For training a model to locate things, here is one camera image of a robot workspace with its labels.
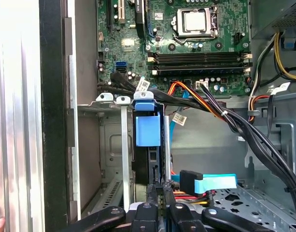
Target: screw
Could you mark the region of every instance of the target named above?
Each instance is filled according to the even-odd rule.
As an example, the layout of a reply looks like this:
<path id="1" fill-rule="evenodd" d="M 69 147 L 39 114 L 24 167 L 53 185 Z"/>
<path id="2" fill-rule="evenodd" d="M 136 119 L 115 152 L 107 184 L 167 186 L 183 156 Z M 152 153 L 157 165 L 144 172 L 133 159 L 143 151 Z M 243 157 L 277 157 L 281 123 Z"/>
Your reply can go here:
<path id="1" fill-rule="evenodd" d="M 118 214 L 118 213 L 120 213 L 120 211 L 119 211 L 118 209 L 113 209 L 113 210 L 111 211 L 111 214 Z"/>
<path id="2" fill-rule="evenodd" d="M 151 208 L 150 204 L 144 204 L 143 207 L 146 209 Z"/>
<path id="3" fill-rule="evenodd" d="M 177 209 L 182 209 L 182 208 L 183 208 L 183 205 L 181 205 L 181 204 L 176 204 L 176 208 L 177 208 Z"/>
<path id="4" fill-rule="evenodd" d="M 208 209 L 209 214 L 216 215 L 217 211 L 215 209 Z"/>

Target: cable tie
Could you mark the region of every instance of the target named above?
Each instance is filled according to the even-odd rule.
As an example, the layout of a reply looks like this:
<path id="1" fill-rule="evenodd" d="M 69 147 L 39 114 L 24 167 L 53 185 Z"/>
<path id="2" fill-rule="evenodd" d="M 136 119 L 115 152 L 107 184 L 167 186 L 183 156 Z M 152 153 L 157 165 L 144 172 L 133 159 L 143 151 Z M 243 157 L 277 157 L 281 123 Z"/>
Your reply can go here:
<path id="1" fill-rule="evenodd" d="M 221 116 L 223 117 L 224 115 L 227 115 L 228 112 L 226 110 L 223 111 L 223 113 L 221 114 Z"/>
<path id="2" fill-rule="evenodd" d="M 284 188 L 285 192 L 296 192 L 296 188 Z"/>

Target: blue sata port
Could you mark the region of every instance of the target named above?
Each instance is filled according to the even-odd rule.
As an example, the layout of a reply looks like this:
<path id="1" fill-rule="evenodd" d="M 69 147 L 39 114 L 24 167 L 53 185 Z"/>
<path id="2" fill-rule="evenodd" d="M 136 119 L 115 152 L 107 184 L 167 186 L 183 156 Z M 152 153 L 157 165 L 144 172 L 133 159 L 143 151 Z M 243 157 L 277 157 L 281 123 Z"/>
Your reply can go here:
<path id="1" fill-rule="evenodd" d="M 127 62 L 126 61 L 117 61 L 115 63 L 116 67 L 126 67 L 127 66 Z"/>

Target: cpu socket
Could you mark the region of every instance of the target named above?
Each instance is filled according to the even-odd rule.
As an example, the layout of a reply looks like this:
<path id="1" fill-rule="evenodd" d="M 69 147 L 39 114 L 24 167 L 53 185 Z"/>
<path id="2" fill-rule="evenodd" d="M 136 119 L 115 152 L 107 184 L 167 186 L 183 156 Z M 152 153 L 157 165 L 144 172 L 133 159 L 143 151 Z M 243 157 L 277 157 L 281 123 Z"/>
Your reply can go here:
<path id="1" fill-rule="evenodd" d="M 215 39 L 218 37 L 217 7 L 178 9 L 171 25 L 175 31 L 173 38 L 180 44 Z"/>

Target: motherboard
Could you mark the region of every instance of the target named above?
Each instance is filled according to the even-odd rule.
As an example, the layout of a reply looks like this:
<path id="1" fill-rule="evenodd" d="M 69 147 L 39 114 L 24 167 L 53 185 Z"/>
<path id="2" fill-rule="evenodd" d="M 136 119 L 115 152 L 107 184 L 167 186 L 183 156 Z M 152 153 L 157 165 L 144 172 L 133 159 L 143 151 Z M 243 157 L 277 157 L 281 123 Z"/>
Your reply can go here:
<path id="1" fill-rule="evenodd" d="M 119 71 L 164 92 L 175 80 L 217 96 L 250 92 L 247 0 L 98 0 L 97 11 L 100 82 Z"/>

